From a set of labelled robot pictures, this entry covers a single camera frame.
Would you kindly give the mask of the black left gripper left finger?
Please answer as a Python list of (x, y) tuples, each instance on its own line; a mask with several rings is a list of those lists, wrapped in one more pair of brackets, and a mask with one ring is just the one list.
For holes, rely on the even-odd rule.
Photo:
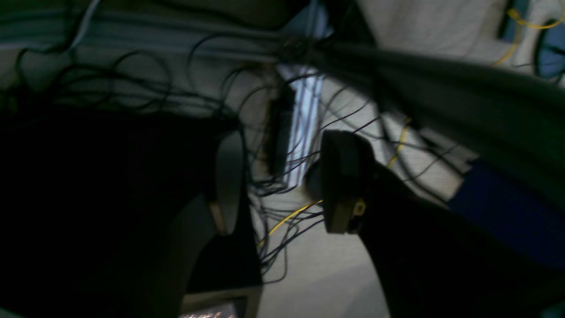
[(211, 185), (202, 186), (170, 226), (146, 291), (148, 318), (174, 318), (192, 270), (206, 245), (235, 230), (244, 183), (244, 145), (238, 132), (222, 137)]

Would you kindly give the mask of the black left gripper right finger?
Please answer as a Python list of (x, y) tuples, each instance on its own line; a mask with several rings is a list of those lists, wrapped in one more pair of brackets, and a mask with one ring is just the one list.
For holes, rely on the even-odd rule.
[(392, 318), (562, 318), (564, 212), (478, 162), (446, 206), (375, 161), (365, 138), (321, 139), (325, 227), (356, 234)]

